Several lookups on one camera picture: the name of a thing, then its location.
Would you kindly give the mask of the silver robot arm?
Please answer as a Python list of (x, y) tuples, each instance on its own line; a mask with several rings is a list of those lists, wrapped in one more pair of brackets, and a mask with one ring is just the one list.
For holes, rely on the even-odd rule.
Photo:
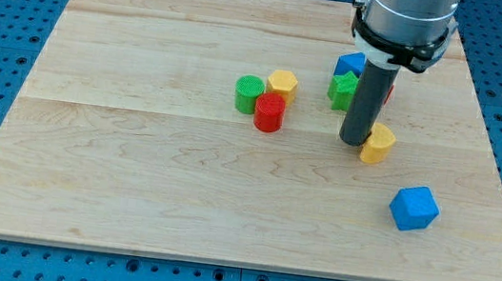
[(425, 72), (447, 50), (460, 0), (352, 0), (351, 34), (365, 56), (340, 139), (362, 146), (397, 73)]

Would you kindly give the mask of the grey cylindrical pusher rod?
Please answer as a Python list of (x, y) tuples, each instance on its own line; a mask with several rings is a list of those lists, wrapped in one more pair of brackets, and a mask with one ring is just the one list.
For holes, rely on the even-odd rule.
[(339, 132), (342, 141), (353, 147), (364, 144), (398, 72), (382, 69), (371, 61), (365, 63)]

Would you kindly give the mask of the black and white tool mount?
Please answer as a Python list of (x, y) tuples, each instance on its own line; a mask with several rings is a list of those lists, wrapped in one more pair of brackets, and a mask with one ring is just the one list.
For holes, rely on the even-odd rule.
[(362, 18), (362, 9), (356, 8), (351, 22), (351, 34), (355, 46), (376, 67), (386, 70), (398, 70), (404, 67), (414, 73), (425, 72), (437, 63), (451, 43), (451, 37), (458, 27), (454, 19), (443, 34), (424, 46), (398, 44), (376, 35)]

